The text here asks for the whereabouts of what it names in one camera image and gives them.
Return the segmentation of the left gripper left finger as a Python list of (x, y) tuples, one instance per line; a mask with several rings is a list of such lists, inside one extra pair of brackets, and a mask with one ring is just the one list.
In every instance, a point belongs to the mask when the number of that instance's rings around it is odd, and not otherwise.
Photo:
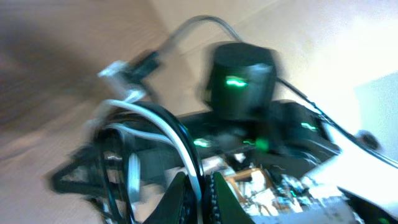
[(158, 206), (143, 224), (183, 224), (187, 215), (187, 175), (179, 172), (171, 181)]

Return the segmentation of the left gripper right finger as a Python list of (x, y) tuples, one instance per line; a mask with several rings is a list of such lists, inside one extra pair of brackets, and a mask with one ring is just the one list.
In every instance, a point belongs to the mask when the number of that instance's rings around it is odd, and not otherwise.
[(254, 224), (242, 209), (219, 172), (205, 177), (203, 222), (207, 224)]

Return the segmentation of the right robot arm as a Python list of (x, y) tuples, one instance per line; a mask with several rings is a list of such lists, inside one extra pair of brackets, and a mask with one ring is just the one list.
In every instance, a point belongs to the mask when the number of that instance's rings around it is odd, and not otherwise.
[(276, 215), (251, 215), (233, 197), (219, 173), (198, 173), (202, 189), (201, 219), (205, 223), (396, 223), (381, 207), (339, 189), (340, 200), (314, 199), (307, 187), (290, 184), (286, 174), (299, 178), (307, 163), (339, 153), (322, 124), (328, 116), (296, 103), (272, 99), (280, 82), (273, 50), (251, 44), (221, 44), (213, 51), (204, 102), (210, 111), (187, 116), (188, 134), (210, 141), (210, 149), (224, 155), (243, 150), (246, 162), (261, 167), (275, 200), (266, 206)]

